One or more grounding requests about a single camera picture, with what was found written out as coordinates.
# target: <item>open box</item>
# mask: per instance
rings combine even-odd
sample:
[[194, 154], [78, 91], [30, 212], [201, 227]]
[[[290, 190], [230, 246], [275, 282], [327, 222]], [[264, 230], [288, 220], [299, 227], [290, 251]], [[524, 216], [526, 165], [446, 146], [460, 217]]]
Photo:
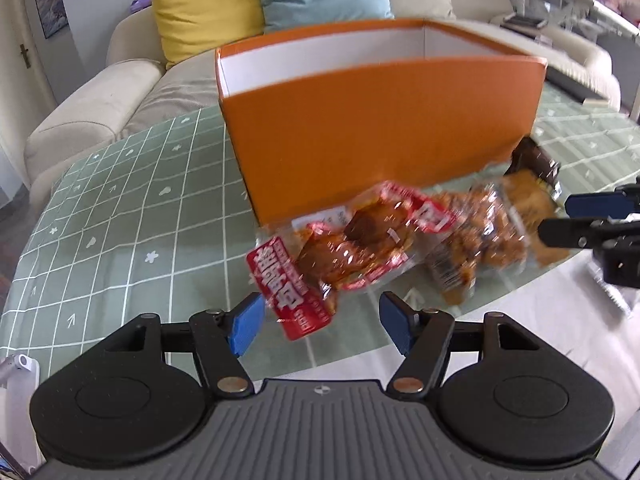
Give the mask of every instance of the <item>open box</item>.
[[507, 160], [546, 60], [426, 20], [332, 23], [216, 51], [220, 105], [261, 225], [383, 180], [429, 186]]

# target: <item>yellow pillow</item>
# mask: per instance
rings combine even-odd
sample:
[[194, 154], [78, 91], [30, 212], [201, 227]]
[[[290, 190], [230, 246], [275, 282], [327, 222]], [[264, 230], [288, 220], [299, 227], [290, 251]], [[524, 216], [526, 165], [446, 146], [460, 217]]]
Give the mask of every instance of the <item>yellow pillow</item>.
[[260, 0], [151, 0], [167, 69], [264, 29]]

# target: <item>checkered tablecloth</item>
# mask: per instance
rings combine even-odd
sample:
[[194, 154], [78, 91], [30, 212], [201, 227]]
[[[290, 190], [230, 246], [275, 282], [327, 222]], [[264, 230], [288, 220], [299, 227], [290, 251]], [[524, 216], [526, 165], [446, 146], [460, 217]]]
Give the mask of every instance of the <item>checkered tablecloth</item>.
[[[640, 174], [637, 125], [550, 86], [532, 133], [563, 163], [565, 196]], [[442, 187], [465, 190], [503, 171], [491, 168]], [[231, 308], [254, 290], [244, 256], [255, 245], [255, 228], [217, 106], [94, 153], [60, 181], [20, 259], [0, 319], [0, 356], [26, 352], [40, 362], [44, 379], [142, 312], [178, 322], [206, 308]], [[469, 312], [542, 272], [481, 276], [475, 295], [450, 311]], [[442, 306], [419, 268], [384, 289], [416, 308]], [[380, 291], [344, 296], [331, 325], [295, 342], [269, 314], [242, 364], [258, 380], [387, 345]], [[189, 355], [168, 360], [194, 374]]]

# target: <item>floor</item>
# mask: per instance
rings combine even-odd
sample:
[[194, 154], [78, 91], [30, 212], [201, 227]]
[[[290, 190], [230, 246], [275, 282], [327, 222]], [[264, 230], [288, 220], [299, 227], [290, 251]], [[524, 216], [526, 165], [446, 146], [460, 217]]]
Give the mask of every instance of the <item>floor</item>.
[[0, 208], [0, 311], [4, 308], [18, 258], [36, 222], [29, 208], [29, 191], [24, 187], [11, 203]]

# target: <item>sofa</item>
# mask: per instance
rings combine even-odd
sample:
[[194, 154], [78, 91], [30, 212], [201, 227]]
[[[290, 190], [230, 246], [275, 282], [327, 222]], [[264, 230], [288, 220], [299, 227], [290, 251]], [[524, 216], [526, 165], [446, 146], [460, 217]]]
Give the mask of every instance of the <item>sofa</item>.
[[[421, 9], [412, 12], [411, 1], [390, 1], [398, 18], [425, 16]], [[449, 19], [454, 18], [457, 27], [544, 57], [549, 65], [604, 95], [612, 108], [620, 108], [620, 86], [611, 74], [611, 59], [596, 44], [546, 27], [543, 33], [554, 43], [549, 48], [500, 28], [497, 24], [512, 12], [510, 0], [450, 0], [450, 6], [455, 17]], [[211, 51], [165, 70], [152, 8], [116, 26], [106, 65], [27, 140], [24, 158], [36, 211], [44, 208], [52, 186], [76, 160], [167, 118], [211, 106], [218, 98]]]

